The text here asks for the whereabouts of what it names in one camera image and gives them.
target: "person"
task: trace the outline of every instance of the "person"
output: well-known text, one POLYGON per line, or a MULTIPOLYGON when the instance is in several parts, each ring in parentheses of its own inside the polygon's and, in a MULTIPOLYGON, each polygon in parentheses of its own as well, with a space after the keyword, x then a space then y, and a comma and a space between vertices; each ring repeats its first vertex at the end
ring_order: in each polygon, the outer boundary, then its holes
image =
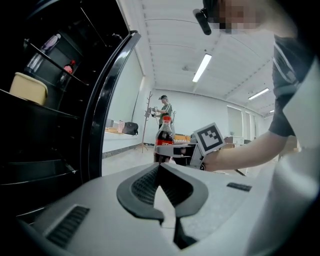
POLYGON ((275 0, 204 0, 208 22, 226 33, 267 29, 274 33, 272 78, 275 111, 267 133, 247 145, 208 154, 203 163, 207 171, 232 170, 264 164, 285 147, 295 135, 283 108, 306 77, 315 54, 304 43, 295 23, 275 0))
POLYGON ((161 110, 156 110, 156 112, 160 113, 158 115, 156 114, 153 114, 152 116, 155 118, 159 118, 159 129, 161 128, 162 126, 162 123, 163 123, 163 118, 165 116, 169 116, 171 117, 171 114, 172 114, 172 106, 171 104, 169 103, 169 100, 168 100, 168 97, 166 95, 162 95, 159 100, 161 100, 161 102, 163 103, 163 107, 161 108, 161 110))

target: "person's hand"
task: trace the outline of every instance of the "person's hand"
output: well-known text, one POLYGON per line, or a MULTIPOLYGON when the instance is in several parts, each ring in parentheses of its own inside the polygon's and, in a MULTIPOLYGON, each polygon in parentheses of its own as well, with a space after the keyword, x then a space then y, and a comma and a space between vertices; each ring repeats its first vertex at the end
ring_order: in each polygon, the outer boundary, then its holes
POLYGON ((205 156, 203 160, 203 165, 207 172, 217 171, 217 156, 219 151, 214 151, 205 156))

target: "gray t-shirt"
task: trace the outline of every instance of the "gray t-shirt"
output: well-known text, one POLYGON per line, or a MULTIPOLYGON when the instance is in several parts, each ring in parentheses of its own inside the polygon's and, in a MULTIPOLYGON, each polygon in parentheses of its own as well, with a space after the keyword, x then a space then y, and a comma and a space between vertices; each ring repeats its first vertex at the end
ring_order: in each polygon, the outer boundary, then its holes
POLYGON ((315 54, 299 39, 279 36, 274 39, 272 78, 276 99, 269 131, 283 137, 294 136, 283 109, 305 79, 315 54))

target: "bottle label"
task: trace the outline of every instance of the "bottle label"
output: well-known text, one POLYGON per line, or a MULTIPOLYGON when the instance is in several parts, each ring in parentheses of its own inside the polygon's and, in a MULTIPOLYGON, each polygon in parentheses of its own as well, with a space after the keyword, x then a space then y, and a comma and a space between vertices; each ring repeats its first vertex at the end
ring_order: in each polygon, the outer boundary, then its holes
POLYGON ((65 71, 67 71, 67 72, 69 72, 70 74, 72 74, 72 68, 70 67, 70 66, 68 66, 68 65, 66 65, 66 66, 64 66, 64 68, 63 68, 65 71))
POLYGON ((173 144, 174 142, 171 140, 162 140, 162 139, 157 139, 156 141, 155 141, 155 144, 157 145, 157 146, 160 146, 160 145, 171 145, 171 144, 173 144))

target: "bottle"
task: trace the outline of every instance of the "bottle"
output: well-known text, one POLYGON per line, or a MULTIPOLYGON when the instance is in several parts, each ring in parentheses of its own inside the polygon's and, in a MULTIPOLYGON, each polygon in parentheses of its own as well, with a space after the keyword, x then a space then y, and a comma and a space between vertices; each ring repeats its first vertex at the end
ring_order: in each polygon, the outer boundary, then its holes
MULTIPOLYGON (((71 60, 69 64, 65 65, 63 69, 68 73, 72 74, 74 72, 74 65, 76 64, 75 60, 71 60)), ((57 81, 59 87, 63 87, 68 80, 68 75, 66 72, 61 71, 60 77, 57 81)))
POLYGON ((120 120, 118 125, 118 133, 122 134, 124 128, 125 128, 125 122, 120 120))
MULTIPOLYGON (((60 34, 53 35, 52 37, 50 37, 48 41, 45 42, 44 45, 41 46, 40 51, 43 52, 45 55, 48 55, 48 53, 57 45, 60 38, 60 34)), ((43 61, 44 58, 39 53, 36 53, 35 55, 33 55, 29 63, 26 65, 25 72, 32 76, 34 73, 37 72, 43 61)))
MULTIPOLYGON (((171 117, 170 116, 164 116, 163 117, 163 124, 160 128, 160 130, 157 132, 155 136, 155 145, 156 146, 161 146, 161 145, 170 145, 174 143, 174 137, 173 133, 170 127, 171 123, 171 117)), ((165 155, 160 155, 157 154, 156 151, 154 151, 154 162, 159 162, 159 163, 168 163, 170 160, 170 156, 165 156, 165 155)))

